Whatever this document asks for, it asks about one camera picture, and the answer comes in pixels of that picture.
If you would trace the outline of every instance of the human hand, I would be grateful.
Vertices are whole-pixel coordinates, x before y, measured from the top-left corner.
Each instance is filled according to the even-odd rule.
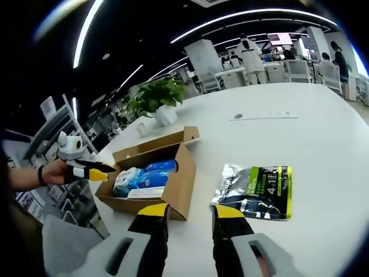
[[[46,184],[58,184],[65,183],[64,175],[67,172],[67,164],[57,159],[42,169],[42,179]]]

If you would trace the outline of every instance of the potted plant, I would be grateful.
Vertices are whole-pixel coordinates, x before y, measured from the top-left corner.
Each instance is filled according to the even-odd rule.
[[[177,102],[183,103],[184,91],[185,84],[180,80],[155,80],[138,90],[138,96],[129,102],[128,108],[143,116],[154,117],[159,124],[166,126],[177,121],[174,107]]]

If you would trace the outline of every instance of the robotic hand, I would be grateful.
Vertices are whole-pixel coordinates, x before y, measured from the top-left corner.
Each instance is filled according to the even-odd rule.
[[[166,203],[140,210],[128,231],[101,242],[89,252],[86,263],[68,276],[162,276],[168,256],[169,212]],[[219,277],[302,276],[291,255],[266,235],[254,234],[236,209],[213,207],[213,240]]]
[[[104,181],[108,179],[108,174],[114,172],[115,168],[100,162],[82,160],[84,147],[80,136],[67,136],[60,132],[58,143],[60,144],[58,156],[65,160],[68,169],[65,176],[65,183],[69,184],[78,178],[85,178],[91,181]]]

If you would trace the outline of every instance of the black ceiling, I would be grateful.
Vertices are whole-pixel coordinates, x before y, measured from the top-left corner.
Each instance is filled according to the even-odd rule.
[[[11,112],[8,127],[25,134],[36,133],[44,122],[39,105],[46,97],[52,95],[57,106],[60,106],[63,93],[68,97],[76,96],[81,113],[79,118],[83,121],[92,112],[92,101],[117,89],[138,66],[144,65],[120,90],[120,95],[132,85],[146,81],[184,57],[183,48],[200,38],[210,39],[216,44],[237,38],[241,32],[249,35],[294,32],[307,25],[291,19],[332,28],[325,21],[299,14],[247,14],[208,25],[171,44],[174,38],[197,25],[244,10],[288,8],[320,15],[323,13],[315,8],[305,8],[299,1],[293,0],[230,0],[207,9],[189,0],[104,0],[89,28],[80,65],[73,69],[78,36],[93,1],[82,4],[41,41],[30,42],[35,28],[58,2],[30,1],[37,5],[29,4],[27,9],[18,14],[18,21],[11,29],[8,55],[12,62],[9,65],[7,91],[12,97],[7,105]],[[273,18],[278,20],[226,27],[244,21]],[[223,29],[202,36],[219,28]],[[232,42],[218,48],[223,50],[230,45]],[[110,57],[102,60],[107,53]]]

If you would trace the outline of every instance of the open cardboard box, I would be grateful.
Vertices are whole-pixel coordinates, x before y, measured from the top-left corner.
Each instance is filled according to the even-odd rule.
[[[196,165],[184,143],[197,138],[199,138],[197,127],[186,126],[181,132],[114,153],[116,172],[109,173],[108,181],[99,186],[96,196],[112,209],[134,215],[149,205],[168,203],[171,206],[170,219],[187,220]],[[167,159],[176,160],[177,170],[170,173],[161,198],[123,199],[113,197],[114,181],[122,170],[128,170],[131,167],[144,168],[149,163]]]

